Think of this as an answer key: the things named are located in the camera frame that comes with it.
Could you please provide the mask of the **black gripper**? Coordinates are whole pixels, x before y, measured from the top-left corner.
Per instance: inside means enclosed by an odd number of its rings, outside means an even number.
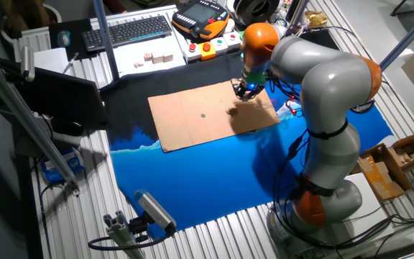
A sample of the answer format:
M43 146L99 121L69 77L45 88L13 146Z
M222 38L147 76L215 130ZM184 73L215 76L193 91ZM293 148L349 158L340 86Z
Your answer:
M260 95L263 84L260 82L246 82L242 80L239 86L234 87L234 93L238 99L243 99L245 94L249 94L249 100L255 99Z

